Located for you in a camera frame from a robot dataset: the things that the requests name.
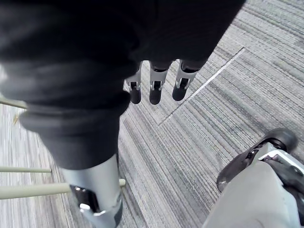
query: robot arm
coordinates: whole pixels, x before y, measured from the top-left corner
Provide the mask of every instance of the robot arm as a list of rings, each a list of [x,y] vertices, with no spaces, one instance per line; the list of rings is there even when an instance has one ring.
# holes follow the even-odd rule
[[[9,76],[1,92],[27,103],[20,122],[39,134],[82,213],[114,228],[122,215],[119,118],[130,100],[123,83],[137,68],[127,58],[136,23],[123,12],[133,6],[9,2],[0,3],[0,63]]]
[[[274,129],[233,160],[218,177],[223,192],[203,228],[304,225],[304,166],[288,154],[296,145],[292,132]]]

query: floor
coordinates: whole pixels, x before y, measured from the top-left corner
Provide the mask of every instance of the floor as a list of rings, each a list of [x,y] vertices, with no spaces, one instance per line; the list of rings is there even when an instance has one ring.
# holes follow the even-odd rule
[[[272,128],[296,132],[294,156],[304,161],[303,1],[249,0],[181,102],[171,97],[177,68],[153,106],[144,63],[142,102],[121,118],[121,228],[200,228],[219,197],[219,171]],[[63,182],[37,136],[13,124],[21,111],[0,105],[0,165],[53,173],[0,173],[0,184]],[[91,227],[69,194],[1,200],[0,214],[0,228]]]

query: black fabric sleeve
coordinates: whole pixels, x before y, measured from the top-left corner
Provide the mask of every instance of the black fabric sleeve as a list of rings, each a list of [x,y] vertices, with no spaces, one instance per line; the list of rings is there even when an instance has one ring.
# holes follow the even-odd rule
[[[8,75],[1,92],[27,103],[20,121],[57,165],[106,161],[118,150],[119,117],[130,100],[124,79],[137,68],[128,55],[142,24],[125,13],[133,5],[8,2],[0,3],[0,64]]]

